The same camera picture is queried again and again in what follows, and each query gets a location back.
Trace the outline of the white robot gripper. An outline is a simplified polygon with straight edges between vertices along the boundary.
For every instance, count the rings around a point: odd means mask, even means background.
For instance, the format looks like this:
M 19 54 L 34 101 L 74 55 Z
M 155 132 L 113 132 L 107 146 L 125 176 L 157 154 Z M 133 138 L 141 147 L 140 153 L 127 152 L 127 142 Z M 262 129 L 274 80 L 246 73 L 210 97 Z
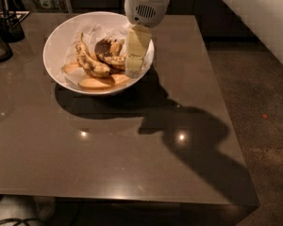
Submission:
M 170 0 L 125 0 L 125 15 L 134 24 L 126 38 L 125 75 L 137 78 L 141 72 L 152 33 L 164 18 Z

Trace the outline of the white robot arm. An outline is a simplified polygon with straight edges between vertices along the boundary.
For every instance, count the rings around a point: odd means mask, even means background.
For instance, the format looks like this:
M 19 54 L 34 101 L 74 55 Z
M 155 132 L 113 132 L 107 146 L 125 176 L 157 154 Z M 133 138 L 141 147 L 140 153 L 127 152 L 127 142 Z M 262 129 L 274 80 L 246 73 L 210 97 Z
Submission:
M 131 24 L 155 27 L 171 0 L 125 0 Z M 222 0 L 283 64 L 283 0 Z

